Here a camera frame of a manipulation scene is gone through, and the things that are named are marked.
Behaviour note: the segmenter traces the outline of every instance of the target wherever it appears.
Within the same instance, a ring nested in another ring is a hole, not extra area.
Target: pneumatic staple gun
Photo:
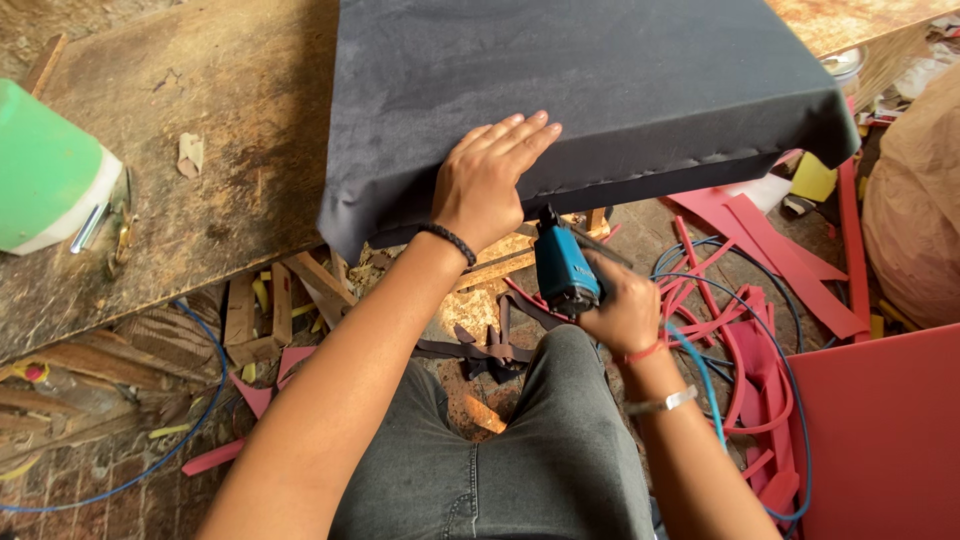
[[[540,296],[551,311],[574,318],[600,305],[602,286],[587,264],[581,248],[594,249],[633,268],[614,250],[571,227],[549,205],[540,211],[534,242]]]

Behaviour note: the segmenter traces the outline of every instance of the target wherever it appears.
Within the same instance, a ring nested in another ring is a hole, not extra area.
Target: gray jeans
[[[447,427],[446,393],[409,363],[330,538],[654,537],[647,486],[587,335],[540,341],[508,427],[480,444]]]

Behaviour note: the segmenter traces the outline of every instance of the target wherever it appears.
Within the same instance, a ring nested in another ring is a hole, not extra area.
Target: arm
[[[578,324],[616,356],[648,350],[659,339],[657,287],[596,252],[585,255],[609,298],[582,313]],[[687,387],[666,348],[620,372],[630,402],[663,401]],[[694,400],[637,419],[670,538],[780,539]]]
[[[477,128],[437,178],[432,219],[479,252],[520,225],[521,173],[560,135],[546,112]],[[419,233],[281,392],[247,440],[199,538],[326,538],[410,352],[467,266],[450,242]]]

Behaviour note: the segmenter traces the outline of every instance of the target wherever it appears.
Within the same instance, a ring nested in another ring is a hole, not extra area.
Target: hand
[[[584,257],[607,291],[598,309],[577,317],[580,328],[610,348],[615,355],[641,353],[652,347],[660,330],[660,290],[646,280],[593,250]]]
[[[474,254],[523,222],[516,182],[560,136],[545,110],[523,120],[514,114],[471,130],[453,147],[437,175],[434,223],[465,241]]]

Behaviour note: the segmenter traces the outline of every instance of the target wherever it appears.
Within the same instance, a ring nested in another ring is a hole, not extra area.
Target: wooden table
[[[955,0],[769,0],[817,56],[957,9]],[[69,242],[0,255],[0,361],[109,325],[322,242],[338,2],[207,0],[69,43],[42,101],[138,178],[138,238],[116,279]],[[175,168],[202,135],[204,173]]]

